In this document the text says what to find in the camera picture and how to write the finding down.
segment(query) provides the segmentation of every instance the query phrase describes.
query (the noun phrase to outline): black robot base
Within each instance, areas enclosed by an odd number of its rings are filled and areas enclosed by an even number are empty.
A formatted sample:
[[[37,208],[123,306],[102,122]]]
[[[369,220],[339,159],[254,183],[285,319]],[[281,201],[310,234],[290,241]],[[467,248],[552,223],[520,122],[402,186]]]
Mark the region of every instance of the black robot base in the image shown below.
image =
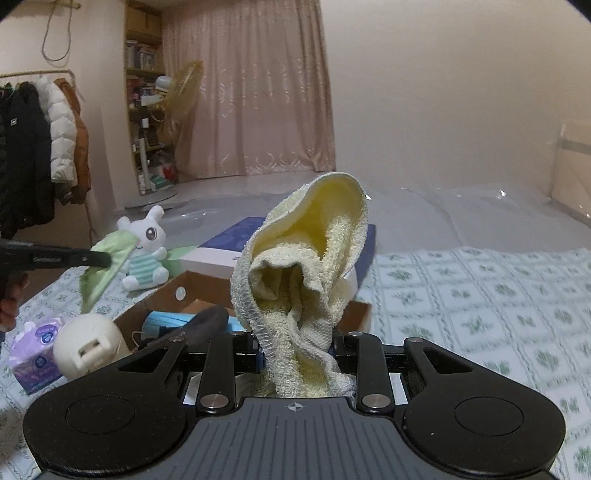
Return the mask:
[[[331,353],[356,375],[355,398],[237,405],[235,375],[264,364],[250,334],[168,337],[44,394],[25,438],[42,480],[554,478],[565,426],[543,395],[421,338],[335,331]],[[200,371],[196,405],[183,405]],[[389,372],[408,404],[395,405]]]

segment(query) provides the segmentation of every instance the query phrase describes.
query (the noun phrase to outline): towel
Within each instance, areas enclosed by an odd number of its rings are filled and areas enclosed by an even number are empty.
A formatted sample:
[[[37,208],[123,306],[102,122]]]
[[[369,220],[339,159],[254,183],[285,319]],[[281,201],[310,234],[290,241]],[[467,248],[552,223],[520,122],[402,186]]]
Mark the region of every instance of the towel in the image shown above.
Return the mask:
[[[365,243],[365,192],[346,173],[304,185],[270,211],[230,281],[238,320],[267,360],[258,395],[352,395],[355,383],[328,353],[348,302],[344,276]]]
[[[80,277],[81,313],[89,313],[92,310],[138,242],[139,239],[131,232],[117,230],[109,233],[91,248],[95,252],[107,252],[111,255],[111,266],[109,268],[88,267]]]

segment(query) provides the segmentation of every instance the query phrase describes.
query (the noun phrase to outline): stuffed bunny toy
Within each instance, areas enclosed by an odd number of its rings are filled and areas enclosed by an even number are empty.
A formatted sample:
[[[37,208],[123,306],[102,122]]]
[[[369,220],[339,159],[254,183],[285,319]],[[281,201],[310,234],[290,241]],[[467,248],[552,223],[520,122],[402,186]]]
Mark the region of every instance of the stuffed bunny toy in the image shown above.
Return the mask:
[[[121,217],[117,221],[118,230],[129,230],[139,238],[138,245],[121,269],[127,273],[122,280],[127,291],[154,288],[168,281],[168,270],[162,265],[167,255],[164,248],[166,234],[158,224],[163,216],[164,209],[156,205],[143,220],[131,222],[127,217]]]

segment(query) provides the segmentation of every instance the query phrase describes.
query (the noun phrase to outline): striped shirt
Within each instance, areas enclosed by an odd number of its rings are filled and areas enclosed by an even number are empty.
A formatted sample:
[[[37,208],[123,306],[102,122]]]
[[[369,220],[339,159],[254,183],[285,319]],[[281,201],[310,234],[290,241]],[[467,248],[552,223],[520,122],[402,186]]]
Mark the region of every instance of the striped shirt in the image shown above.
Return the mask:
[[[138,255],[129,260],[129,275],[137,279],[140,287],[150,287],[154,284],[152,275],[158,267],[162,267],[162,263],[151,254]]]

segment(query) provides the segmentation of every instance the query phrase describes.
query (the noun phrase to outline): green cloth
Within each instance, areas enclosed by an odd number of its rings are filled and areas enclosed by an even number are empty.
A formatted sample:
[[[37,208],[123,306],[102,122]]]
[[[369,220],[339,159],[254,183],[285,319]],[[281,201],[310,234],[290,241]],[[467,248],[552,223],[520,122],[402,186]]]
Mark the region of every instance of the green cloth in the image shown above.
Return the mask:
[[[162,260],[162,265],[166,267],[166,270],[168,270],[171,277],[178,277],[181,273],[187,271],[187,269],[181,265],[180,259],[183,255],[188,254],[196,248],[197,247],[177,247],[168,250],[166,259]]]
[[[89,313],[117,272],[134,251],[139,239],[127,230],[117,230],[104,237],[91,250],[111,256],[109,268],[88,267],[80,277],[82,313]]]

